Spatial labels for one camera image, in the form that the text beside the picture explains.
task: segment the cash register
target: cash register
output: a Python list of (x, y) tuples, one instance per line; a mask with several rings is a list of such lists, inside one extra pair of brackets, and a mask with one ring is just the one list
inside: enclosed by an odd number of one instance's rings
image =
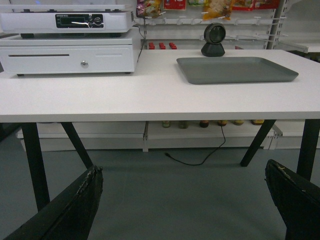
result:
[(5, 72), (132, 73), (141, 48), (130, 5), (0, 5)]

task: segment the floor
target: floor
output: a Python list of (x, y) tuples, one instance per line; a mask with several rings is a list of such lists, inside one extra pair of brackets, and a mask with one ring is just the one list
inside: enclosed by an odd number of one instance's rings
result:
[[(258, 150), (248, 167), (244, 148), (90, 150), (103, 169), (103, 193), (89, 240), (284, 240), (286, 227), (265, 182), (274, 159), (296, 170), (299, 150)], [(320, 154), (311, 181), (320, 186)], [(75, 151), (44, 152), (50, 198), (85, 166)], [(36, 212), (26, 154), (14, 134), (0, 142), (0, 239)]]

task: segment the black cable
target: black cable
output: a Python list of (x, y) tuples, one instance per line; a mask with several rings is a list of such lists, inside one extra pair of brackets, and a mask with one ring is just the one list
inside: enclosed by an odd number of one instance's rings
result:
[(164, 153), (167, 157), (171, 158), (172, 160), (175, 160), (181, 164), (184, 164), (184, 165), (188, 165), (188, 166), (200, 166), (202, 164), (205, 163), (205, 161), (213, 154), (215, 153), (218, 149), (220, 149), (222, 147), (223, 144), (226, 143), (226, 137), (225, 137), (225, 133), (224, 133), (224, 129), (223, 127), (221, 126), (221, 132), (222, 132), (222, 135), (223, 135), (223, 143), (220, 144), (220, 146), (218, 146), (215, 150), (213, 150), (212, 152), (210, 152), (208, 154), (208, 156), (205, 157), (205, 159), (201, 162), (201, 163), (196, 163), (196, 164), (191, 164), (191, 163), (186, 163), (186, 162), (183, 162), (183, 161), (180, 161), (180, 160), (177, 160), (175, 159), (174, 157), (172, 157), (169, 153)]
[(141, 46), (141, 49), (140, 49), (140, 52), (139, 52), (139, 55), (138, 55), (138, 59), (136, 60), (136, 62), (138, 62), (138, 61), (139, 61), (139, 58), (140, 58), (140, 55), (141, 55), (141, 53), (142, 53), (142, 49), (144, 49), (144, 46), (145, 46), (145, 44), (146, 44), (146, 37), (141, 34), (141, 32), (140, 32), (140, 27), (139, 27), (139, 26), (133, 25), (133, 27), (139, 29), (139, 34), (141, 35), (141, 37), (142, 37), (142, 39), (143, 39), (142, 46)]

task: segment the gray tray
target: gray tray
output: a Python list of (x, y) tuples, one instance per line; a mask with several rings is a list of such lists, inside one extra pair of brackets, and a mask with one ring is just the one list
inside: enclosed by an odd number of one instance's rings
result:
[(191, 84), (290, 82), (299, 74), (261, 57), (183, 57), (176, 60)]

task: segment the snack package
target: snack package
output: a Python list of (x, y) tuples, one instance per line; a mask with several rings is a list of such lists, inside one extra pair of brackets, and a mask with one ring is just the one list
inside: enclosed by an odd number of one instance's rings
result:
[(144, 1), (144, 16), (152, 17), (153, 19), (160, 16), (161, 0), (145, 0)]
[(136, 17), (143, 18), (145, 14), (145, 0), (136, 0)]
[(254, 9), (255, 0), (234, 0), (232, 10), (252, 11)]
[(203, 20), (225, 17), (230, 20), (234, 0), (205, 0), (203, 11), (208, 12), (203, 15)]
[(136, 16), (138, 18), (152, 17), (157, 18), (161, 13), (161, 0), (137, 0)]
[(204, 0), (188, 0), (188, 5), (190, 6), (203, 6)]
[(254, 9), (276, 9), (280, 0), (254, 0)]
[(187, 0), (163, 0), (164, 10), (186, 10)]

